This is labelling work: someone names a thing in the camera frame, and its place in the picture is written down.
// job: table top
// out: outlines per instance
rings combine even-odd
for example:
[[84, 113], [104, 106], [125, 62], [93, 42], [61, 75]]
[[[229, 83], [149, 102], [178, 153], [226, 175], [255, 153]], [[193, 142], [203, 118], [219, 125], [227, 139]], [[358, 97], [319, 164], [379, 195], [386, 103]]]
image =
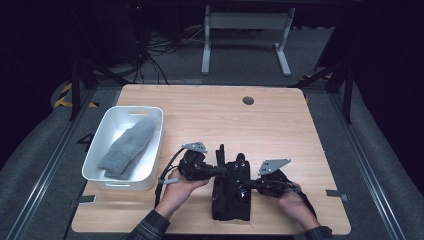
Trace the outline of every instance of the table top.
[[[244, 97], [254, 100], [243, 103]], [[293, 88], [127, 85], [118, 106], [155, 106], [164, 113], [164, 137], [158, 174], [182, 144], [201, 141], [208, 148], [205, 162], [216, 165], [215, 150], [225, 146], [226, 162], [244, 153], [256, 179], [263, 160], [290, 158], [281, 170], [299, 183], [318, 219], [336, 235], [350, 232], [341, 199], [326, 195], [337, 190], [303, 93]], [[94, 204], [78, 207], [72, 223], [76, 232], [130, 232], [154, 207], [155, 186], [147, 191], [101, 190], [88, 182], [83, 195]], [[173, 215], [167, 233], [299, 234], [302, 228], [252, 190], [251, 220], [215, 221], [211, 216], [213, 179], [196, 189]]]

